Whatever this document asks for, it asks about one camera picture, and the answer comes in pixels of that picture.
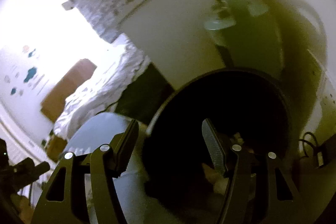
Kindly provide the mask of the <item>trash in bin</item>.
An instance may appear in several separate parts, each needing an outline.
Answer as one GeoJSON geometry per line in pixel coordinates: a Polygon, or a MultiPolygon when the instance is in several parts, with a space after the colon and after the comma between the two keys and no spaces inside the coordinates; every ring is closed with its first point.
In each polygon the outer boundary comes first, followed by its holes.
{"type": "MultiPolygon", "coordinates": [[[[202,163],[202,168],[205,174],[206,180],[213,186],[213,192],[215,194],[220,194],[221,196],[224,196],[226,193],[226,189],[228,188],[229,183],[229,174],[228,174],[228,166],[227,161],[224,159],[224,153],[222,153],[220,150],[221,146],[219,145],[219,140],[217,137],[215,137],[214,133],[212,131],[202,131],[202,137],[206,144],[207,148],[207,156],[210,157],[210,160],[208,162],[202,163]]],[[[241,152],[242,147],[244,145],[244,139],[241,138],[240,134],[237,133],[234,135],[232,146],[238,147],[240,146],[241,149],[236,152],[241,152]]],[[[249,199],[251,200],[255,196],[255,188],[256,188],[256,172],[255,166],[251,166],[250,170],[250,189],[249,189],[249,199]]]]}

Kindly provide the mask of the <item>black round trash bin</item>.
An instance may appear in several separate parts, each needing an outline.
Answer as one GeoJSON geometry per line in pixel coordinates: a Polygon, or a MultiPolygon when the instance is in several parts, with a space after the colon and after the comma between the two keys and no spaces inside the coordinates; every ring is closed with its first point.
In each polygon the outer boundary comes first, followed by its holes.
{"type": "Polygon", "coordinates": [[[290,119],[277,82],[247,68],[191,81],[159,109],[142,160],[148,191],[183,223],[266,223],[290,119]]]}

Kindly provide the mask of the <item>wooden bedside table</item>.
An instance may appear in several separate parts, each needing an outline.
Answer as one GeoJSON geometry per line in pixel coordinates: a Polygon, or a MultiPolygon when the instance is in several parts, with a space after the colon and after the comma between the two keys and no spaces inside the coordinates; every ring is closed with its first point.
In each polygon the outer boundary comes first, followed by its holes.
{"type": "Polygon", "coordinates": [[[58,162],[67,144],[68,141],[58,135],[50,136],[45,146],[46,155],[53,162],[58,162]]]}

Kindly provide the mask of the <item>round blue star rug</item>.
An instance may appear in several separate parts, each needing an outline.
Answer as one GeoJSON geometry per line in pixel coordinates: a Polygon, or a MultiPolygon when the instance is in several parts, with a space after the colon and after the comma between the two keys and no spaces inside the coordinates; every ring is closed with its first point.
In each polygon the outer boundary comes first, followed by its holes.
{"type": "Polygon", "coordinates": [[[130,118],[100,113],[87,120],[68,141],[64,152],[94,155],[85,174],[90,223],[179,223],[155,198],[145,193],[147,175],[140,159],[143,128],[130,118]]]}

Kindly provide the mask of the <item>wooden headboard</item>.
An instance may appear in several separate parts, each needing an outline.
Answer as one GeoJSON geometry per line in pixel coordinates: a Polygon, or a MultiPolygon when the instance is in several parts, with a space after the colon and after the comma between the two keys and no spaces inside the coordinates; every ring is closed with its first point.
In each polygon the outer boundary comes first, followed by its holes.
{"type": "Polygon", "coordinates": [[[79,60],[44,98],[41,103],[42,114],[55,123],[65,108],[67,97],[90,79],[96,68],[89,59],[79,60]]]}

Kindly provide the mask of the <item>bed with white duvet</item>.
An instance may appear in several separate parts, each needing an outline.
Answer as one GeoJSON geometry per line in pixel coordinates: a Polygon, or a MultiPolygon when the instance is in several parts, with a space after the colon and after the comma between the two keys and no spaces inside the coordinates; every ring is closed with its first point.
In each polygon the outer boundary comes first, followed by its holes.
{"type": "Polygon", "coordinates": [[[121,34],[108,46],[104,64],[92,77],[66,98],[66,104],[56,120],[53,132],[70,140],[90,118],[110,107],[116,108],[125,89],[142,75],[150,65],[150,58],[121,34]]]}

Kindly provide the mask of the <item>green air purifier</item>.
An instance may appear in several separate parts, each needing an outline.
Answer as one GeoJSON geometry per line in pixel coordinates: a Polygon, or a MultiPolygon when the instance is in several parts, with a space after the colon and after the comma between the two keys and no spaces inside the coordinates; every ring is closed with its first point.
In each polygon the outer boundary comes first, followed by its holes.
{"type": "Polygon", "coordinates": [[[255,0],[215,0],[211,16],[204,22],[207,31],[219,31],[235,26],[249,18],[266,14],[269,7],[255,0]]]}

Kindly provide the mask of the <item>white dresser cabinet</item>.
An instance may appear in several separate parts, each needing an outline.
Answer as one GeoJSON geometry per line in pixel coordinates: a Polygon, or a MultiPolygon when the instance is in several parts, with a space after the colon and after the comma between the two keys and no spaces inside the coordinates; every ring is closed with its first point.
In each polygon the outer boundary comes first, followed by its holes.
{"type": "Polygon", "coordinates": [[[277,24],[269,11],[233,27],[207,31],[215,0],[136,0],[120,27],[173,88],[233,64],[281,77],[284,67],[277,24]]]}

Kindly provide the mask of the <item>blue cloud wall stickers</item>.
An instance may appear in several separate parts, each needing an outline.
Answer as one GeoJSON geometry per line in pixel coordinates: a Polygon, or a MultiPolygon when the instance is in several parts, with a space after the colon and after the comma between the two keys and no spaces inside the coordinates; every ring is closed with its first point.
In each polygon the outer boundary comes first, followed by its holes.
{"type": "Polygon", "coordinates": [[[37,49],[1,53],[1,80],[9,96],[22,96],[33,85],[38,74],[37,49]]]}

